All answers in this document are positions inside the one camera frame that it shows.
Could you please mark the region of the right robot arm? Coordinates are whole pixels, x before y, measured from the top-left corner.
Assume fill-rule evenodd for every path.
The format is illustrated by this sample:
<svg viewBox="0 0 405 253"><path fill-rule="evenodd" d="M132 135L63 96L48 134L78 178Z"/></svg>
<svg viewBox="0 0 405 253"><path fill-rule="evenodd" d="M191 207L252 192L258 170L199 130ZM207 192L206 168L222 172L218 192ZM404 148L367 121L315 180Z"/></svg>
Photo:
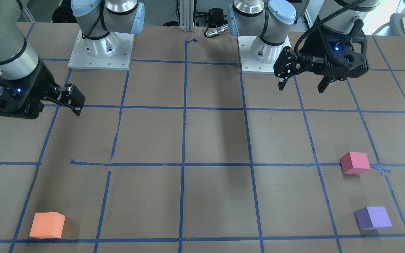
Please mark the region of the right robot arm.
<svg viewBox="0 0 405 253"><path fill-rule="evenodd" d="M70 7L93 58L117 52L116 33L139 34L144 26L145 6L138 0L72 0ZM22 11L21 1L0 0L0 116L35 119L44 100L80 115L85 96L73 84L54 81L16 25Z"/></svg>

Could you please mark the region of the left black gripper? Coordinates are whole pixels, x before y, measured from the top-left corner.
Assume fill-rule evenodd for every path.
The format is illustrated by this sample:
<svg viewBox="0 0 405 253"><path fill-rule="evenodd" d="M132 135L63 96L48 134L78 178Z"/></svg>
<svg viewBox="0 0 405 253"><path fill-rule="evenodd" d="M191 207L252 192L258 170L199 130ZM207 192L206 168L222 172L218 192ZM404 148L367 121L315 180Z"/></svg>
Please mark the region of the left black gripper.
<svg viewBox="0 0 405 253"><path fill-rule="evenodd" d="M319 27L304 40L299 38L294 49L312 56L314 62L309 64L310 71L324 76L317 85L319 93L324 93L336 78L357 78L369 70L367 39L362 27L352 27L349 33ZM285 46L273 69L275 77L279 78L278 89L282 91L288 79L303 72L302 58L290 46Z"/></svg>

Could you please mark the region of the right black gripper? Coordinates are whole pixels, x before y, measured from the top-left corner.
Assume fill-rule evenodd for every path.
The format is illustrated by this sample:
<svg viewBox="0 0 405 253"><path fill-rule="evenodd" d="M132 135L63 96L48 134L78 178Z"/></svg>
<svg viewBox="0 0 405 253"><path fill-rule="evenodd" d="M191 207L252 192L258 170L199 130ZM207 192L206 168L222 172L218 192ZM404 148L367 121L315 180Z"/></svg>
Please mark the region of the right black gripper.
<svg viewBox="0 0 405 253"><path fill-rule="evenodd" d="M79 116L85 96L74 84L60 87L44 63L39 63L31 74L16 80L6 80L0 75L0 116L36 119L43 111L42 100L56 99Z"/></svg>

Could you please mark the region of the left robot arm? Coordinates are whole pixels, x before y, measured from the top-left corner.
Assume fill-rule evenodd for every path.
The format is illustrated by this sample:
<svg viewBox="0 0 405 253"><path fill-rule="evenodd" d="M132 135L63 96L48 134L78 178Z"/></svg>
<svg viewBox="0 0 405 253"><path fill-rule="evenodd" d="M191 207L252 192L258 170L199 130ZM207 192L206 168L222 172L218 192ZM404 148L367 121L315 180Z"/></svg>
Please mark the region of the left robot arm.
<svg viewBox="0 0 405 253"><path fill-rule="evenodd" d="M207 28L204 37L224 32L238 37L241 66L272 73L283 90L289 78L313 72L322 76L320 93L331 83L366 74L367 39L362 18L379 0L325 0L315 23L291 46L288 33L298 13L286 0L234 0L227 15ZM80 26L69 59L71 69L127 70L134 35L142 32L144 3L138 0L72 0L71 10Z"/></svg>

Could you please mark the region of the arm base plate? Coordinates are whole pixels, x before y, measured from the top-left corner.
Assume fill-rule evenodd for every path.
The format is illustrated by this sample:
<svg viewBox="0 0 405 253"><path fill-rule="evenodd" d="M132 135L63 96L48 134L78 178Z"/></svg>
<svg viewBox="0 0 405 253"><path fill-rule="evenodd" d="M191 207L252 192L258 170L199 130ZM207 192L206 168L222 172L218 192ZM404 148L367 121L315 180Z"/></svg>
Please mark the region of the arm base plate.
<svg viewBox="0 0 405 253"><path fill-rule="evenodd" d="M79 31L70 69L129 70L135 35L111 32L100 40L83 39Z"/></svg>
<svg viewBox="0 0 405 253"><path fill-rule="evenodd" d="M238 51L242 73L274 74L274 64L285 46L291 46L286 37L278 46L267 45L259 37L238 37Z"/></svg>

